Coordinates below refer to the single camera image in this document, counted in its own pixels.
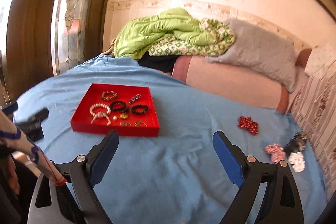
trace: striped upholstery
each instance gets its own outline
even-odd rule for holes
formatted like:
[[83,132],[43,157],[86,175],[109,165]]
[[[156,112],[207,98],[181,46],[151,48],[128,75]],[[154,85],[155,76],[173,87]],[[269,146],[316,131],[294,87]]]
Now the striped upholstery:
[[295,98],[291,112],[308,135],[323,169],[330,200],[336,190],[336,85],[310,77]]

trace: green comforter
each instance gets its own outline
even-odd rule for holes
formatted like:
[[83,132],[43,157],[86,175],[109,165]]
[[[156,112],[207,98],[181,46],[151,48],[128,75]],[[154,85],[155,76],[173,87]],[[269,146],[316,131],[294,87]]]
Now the green comforter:
[[213,30],[201,30],[200,21],[185,9],[172,8],[157,16],[127,23],[115,40],[115,57],[129,56],[138,60],[152,44],[172,37],[191,45],[207,46],[218,42],[219,34]]

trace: red box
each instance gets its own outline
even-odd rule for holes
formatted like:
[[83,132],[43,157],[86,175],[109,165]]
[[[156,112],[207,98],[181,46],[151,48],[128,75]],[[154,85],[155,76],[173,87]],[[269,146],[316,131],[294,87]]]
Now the red box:
[[[101,95],[103,92],[106,91],[114,91],[118,94],[118,96],[111,101],[103,101],[101,99]],[[141,98],[136,100],[132,105],[129,105],[129,99],[139,93],[141,94]],[[134,115],[130,110],[130,112],[128,113],[128,118],[126,120],[119,117],[121,112],[111,112],[109,115],[111,124],[109,126],[107,126],[106,118],[98,118],[94,121],[93,124],[91,124],[93,117],[89,112],[90,107],[97,103],[103,103],[109,106],[114,101],[124,101],[127,106],[130,107],[137,104],[147,105],[149,107],[149,110],[144,115]],[[106,112],[106,109],[99,107],[94,109],[94,112],[98,111]],[[118,117],[118,120],[113,120],[114,115]],[[147,127],[136,127],[136,121],[144,122]],[[120,125],[120,122],[130,122],[132,125],[129,127],[123,127]],[[132,137],[157,137],[160,130],[160,124],[156,116],[151,92],[149,88],[144,86],[93,83],[79,103],[75,113],[71,118],[70,123],[74,131],[95,134],[107,134],[110,130],[115,130],[120,136]]]

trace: blue cloth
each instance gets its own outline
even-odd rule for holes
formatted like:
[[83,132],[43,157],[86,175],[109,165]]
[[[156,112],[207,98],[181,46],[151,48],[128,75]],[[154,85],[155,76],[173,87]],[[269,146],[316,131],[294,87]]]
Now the blue cloth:
[[[95,192],[113,223],[188,224],[219,223],[237,193],[212,146],[222,130],[246,155],[270,162],[265,146],[285,146],[300,131],[290,115],[232,102],[193,89],[131,58],[98,56],[23,94],[16,121],[43,107],[45,139],[38,145],[56,163],[86,154],[104,136],[73,132],[70,119],[91,83],[148,86],[161,125],[158,138],[121,137],[119,148]],[[240,116],[259,124],[256,136],[237,127]],[[306,168],[293,172],[305,223],[313,223],[326,206],[324,178],[308,144]],[[263,199],[259,188],[248,219],[253,223]]]

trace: metal screw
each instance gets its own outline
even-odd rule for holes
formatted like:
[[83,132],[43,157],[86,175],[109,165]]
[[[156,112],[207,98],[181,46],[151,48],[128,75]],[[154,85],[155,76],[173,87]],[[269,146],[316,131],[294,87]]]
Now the metal screw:
[[247,156],[246,157],[248,162],[255,162],[255,157],[254,156]]
[[286,161],[284,161],[284,160],[281,160],[280,161],[280,165],[282,166],[282,167],[287,167],[287,162]]
[[82,162],[82,161],[85,161],[85,156],[84,155],[80,155],[76,158],[76,161],[78,162]]

